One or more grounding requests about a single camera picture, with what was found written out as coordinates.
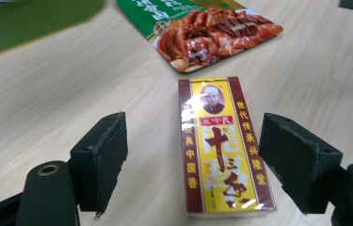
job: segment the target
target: green food package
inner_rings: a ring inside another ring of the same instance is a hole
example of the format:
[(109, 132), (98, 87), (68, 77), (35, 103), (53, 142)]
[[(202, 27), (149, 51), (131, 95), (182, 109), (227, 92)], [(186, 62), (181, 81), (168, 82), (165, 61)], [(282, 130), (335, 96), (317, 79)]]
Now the green food package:
[(193, 72), (282, 31), (233, 0), (117, 0), (152, 46), (181, 73)]

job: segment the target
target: cardboard box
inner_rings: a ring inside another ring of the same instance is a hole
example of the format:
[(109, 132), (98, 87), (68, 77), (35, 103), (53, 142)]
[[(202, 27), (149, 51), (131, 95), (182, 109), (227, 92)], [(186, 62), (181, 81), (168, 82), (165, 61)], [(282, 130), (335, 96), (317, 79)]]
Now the cardboard box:
[(180, 80), (179, 95), (187, 214), (276, 210), (238, 78)]

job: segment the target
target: food package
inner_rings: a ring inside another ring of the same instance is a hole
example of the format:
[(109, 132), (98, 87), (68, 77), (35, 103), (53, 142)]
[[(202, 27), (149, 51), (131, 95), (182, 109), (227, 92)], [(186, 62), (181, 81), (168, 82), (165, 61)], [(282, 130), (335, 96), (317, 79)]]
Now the food package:
[(183, 79), (179, 97), (187, 214), (231, 218), (276, 210), (238, 78)]
[(117, 0), (130, 21), (181, 73), (241, 53), (282, 31), (233, 0)]

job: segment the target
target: green object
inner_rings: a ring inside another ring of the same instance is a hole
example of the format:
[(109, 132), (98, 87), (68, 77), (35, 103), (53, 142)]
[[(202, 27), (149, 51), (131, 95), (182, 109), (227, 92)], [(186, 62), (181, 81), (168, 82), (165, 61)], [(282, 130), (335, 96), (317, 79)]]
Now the green object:
[(0, 5), (0, 51), (91, 18), (104, 0), (18, 0)]

